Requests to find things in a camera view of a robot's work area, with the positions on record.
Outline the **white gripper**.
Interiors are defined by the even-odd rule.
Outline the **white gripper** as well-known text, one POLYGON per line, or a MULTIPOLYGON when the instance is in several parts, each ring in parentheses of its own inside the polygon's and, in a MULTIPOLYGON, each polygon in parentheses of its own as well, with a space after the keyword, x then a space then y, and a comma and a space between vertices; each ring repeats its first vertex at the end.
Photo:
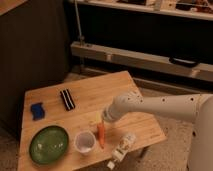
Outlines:
POLYGON ((114 107, 108 106, 103 110, 103 113, 96 113, 96 122, 101 123, 102 119, 106 122, 116 121, 116 109, 114 107))

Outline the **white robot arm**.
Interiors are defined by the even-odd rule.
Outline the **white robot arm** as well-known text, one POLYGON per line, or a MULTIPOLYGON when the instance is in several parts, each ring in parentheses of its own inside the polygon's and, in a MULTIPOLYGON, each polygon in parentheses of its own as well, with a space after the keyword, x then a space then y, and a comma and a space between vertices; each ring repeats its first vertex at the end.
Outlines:
POLYGON ((108 123, 131 112, 145 112, 194 124, 188 171, 213 171, 213 94, 143 97, 129 91, 113 98, 101 113, 108 123))

